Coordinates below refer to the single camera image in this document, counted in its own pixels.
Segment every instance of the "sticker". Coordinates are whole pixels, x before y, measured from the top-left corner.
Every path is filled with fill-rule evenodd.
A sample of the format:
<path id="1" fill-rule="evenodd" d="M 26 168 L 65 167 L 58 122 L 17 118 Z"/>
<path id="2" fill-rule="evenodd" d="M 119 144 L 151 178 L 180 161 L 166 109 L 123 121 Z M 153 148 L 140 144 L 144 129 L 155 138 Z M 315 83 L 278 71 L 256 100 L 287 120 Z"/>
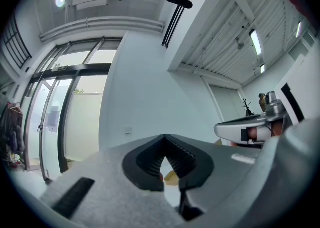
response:
<path id="1" fill-rule="evenodd" d="M 231 156 L 231 159 L 237 161 L 237 162 L 242 162 L 242 163 L 246 163 L 246 164 L 250 164 L 253 165 L 256 163 L 256 159 L 255 158 L 250 158 L 244 155 L 240 155 L 240 154 L 234 154 Z"/>

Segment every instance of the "floor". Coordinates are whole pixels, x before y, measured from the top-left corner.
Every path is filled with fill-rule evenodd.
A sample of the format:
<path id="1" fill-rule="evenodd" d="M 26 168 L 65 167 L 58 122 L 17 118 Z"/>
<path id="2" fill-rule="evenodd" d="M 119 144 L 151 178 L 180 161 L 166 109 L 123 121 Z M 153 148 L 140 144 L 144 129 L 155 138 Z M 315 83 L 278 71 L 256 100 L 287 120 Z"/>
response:
<path id="1" fill-rule="evenodd" d="M 39 199 L 47 190 L 41 170 L 24 171 L 14 170 L 9 172 L 13 182 L 17 187 L 23 188 L 37 199 Z"/>

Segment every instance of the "door handle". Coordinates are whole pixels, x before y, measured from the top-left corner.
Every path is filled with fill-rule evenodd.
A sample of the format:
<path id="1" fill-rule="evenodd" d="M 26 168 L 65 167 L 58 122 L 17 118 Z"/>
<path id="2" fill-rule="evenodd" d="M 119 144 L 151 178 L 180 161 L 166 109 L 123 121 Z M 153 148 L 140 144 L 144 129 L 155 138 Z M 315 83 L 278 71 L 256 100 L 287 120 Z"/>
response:
<path id="1" fill-rule="evenodd" d="M 41 130 L 41 131 L 42 131 L 42 130 L 43 130 L 43 128 L 44 128 L 44 125 L 39 125 L 39 126 L 38 126 L 38 132 L 39 132 L 39 130 Z"/>

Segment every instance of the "glass door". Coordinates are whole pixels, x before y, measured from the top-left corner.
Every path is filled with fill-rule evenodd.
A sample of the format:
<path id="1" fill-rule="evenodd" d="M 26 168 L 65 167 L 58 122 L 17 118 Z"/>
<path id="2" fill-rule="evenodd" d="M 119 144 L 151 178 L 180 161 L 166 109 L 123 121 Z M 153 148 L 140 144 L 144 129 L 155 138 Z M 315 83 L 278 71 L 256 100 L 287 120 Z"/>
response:
<path id="1" fill-rule="evenodd" d="M 58 156 L 58 132 L 62 107 L 72 79 L 56 79 L 47 97 L 41 118 L 40 162 L 45 181 L 61 175 Z"/>
<path id="2" fill-rule="evenodd" d="M 27 169 L 39 170 L 40 149 L 39 149 L 39 132 L 41 129 L 41 118 L 50 93 L 54 79 L 40 81 L 32 98 L 32 104 L 29 107 L 28 121 L 26 123 L 26 164 Z"/>

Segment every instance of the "fluorescent light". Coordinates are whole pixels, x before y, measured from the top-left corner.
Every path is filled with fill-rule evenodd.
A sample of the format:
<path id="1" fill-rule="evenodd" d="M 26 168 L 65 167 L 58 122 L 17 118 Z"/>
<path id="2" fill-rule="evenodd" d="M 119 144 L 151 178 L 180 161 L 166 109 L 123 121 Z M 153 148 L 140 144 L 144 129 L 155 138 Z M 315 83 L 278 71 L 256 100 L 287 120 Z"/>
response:
<path id="1" fill-rule="evenodd" d="M 262 66 L 261 66 L 261 74 L 263 74 L 265 71 L 266 71 L 266 66 L 265 66 L 265 65 L 262 65 Z"/>
<path id="2" fill-rule="evenodd" d="M 66 0 L 55 0 L 55 4 L 58 8 L 62 8 L 65 4 Z"/>
<path id="3" fill-rule="evenodd" d="M 298 29 L 296 30 L 296 35 L 295 35 L 296 38 L 298 38 L 300 36 L 301 28 L 302 28 L 302 23 L 299 22 Z"/>
<path id="4" fill-rule="evenodd" d="M 249 33 L 249 35 L 250 35 L 250 37 L 252 39 L 252 42 L 253 42 L 253 45 L 255 47 L 256 54 L 259 56 L 262 53 L 262 50 L 261 50 L 261 45 L 260 45 L 260 41 L 259 41 L 259 38 L 258 38 L 257 31 L 255 29 L 253 29 Z"/>

